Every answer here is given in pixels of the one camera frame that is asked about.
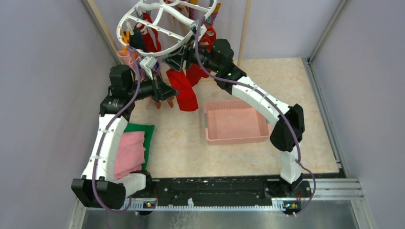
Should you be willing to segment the pink plastic basket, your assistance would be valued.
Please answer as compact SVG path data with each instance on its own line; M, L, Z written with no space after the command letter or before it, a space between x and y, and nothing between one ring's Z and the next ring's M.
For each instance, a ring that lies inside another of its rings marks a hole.
M210 145L265 142L268 121L243 100L220 100L205 104L205 137Z

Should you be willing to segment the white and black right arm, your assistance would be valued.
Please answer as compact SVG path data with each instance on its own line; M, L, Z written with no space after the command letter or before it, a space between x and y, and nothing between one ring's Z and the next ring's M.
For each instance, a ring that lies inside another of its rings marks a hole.
M302 180L301 148L305 132L303 108L288 105L260 88L246 72L233 62L234 51L226 39L217 39L207 49L191 41L163 58L171 69L180 71L192 64L200 66L216 84L230 95L239 98L258 111L272 125L270 142L280 153L283 181L280 191L287 197L299 191Z

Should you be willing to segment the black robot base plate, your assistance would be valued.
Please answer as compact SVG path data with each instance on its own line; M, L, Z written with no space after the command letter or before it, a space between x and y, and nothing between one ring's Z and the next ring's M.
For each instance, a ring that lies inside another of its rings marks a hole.
M163 198L168 194L253 194L254 196L309 198L311 187L302 178L291 185L279 175L148 178L146 188L133 198Z

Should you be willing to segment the purple striped sock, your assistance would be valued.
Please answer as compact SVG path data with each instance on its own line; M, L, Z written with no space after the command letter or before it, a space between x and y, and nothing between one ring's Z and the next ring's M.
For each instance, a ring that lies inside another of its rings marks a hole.
M174 107L174 98L175 97L171 97L171 98L166 100L166 102L168 103L170 108ZM152 109L153 107L155 107L158 110L161 109L161 102L156 102L150 97L148 102L147 102L146 109L149 110L149 109Z

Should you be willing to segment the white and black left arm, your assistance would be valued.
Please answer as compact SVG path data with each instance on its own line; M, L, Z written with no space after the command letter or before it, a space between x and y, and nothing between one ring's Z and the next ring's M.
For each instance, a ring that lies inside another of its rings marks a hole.
M153 192L149 172L137 170L122 178L114 175L119 145L135 101L152 98L160 102L178 91L162 80L156 67L146 70L142 79L140 71L119 64L110 69L109 78L93 151L81 177L72 180L71 189L85 207L121 211L126 198L135 193L148 197Z

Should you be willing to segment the red santa sock front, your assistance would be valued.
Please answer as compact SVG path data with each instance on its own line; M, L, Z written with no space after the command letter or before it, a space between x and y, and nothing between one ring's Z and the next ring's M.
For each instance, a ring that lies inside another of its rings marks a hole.
M179 93L176 95L176 100L181 111L193 112L199 109L196 94L192 89L186 75L183 71L179 72L173 69L168 69L166 75L171 86Z

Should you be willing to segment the white plastic clip hanger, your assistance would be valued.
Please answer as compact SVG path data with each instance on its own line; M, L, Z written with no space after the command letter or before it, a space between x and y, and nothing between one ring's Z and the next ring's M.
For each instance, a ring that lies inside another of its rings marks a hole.
M137 49L142 56L162 57L181 47L194 35L192 30L197 26L198 19L190 18L180 8L193 10L196 16L209 19L217 13L218 4L217 0L206 4L192 0L139 0L121 17L115 35L123 47L129 45L129 39L124 37L124 33L128 31L132 35L138 24L148 31L164 35L171 39L171 46L156 52Z

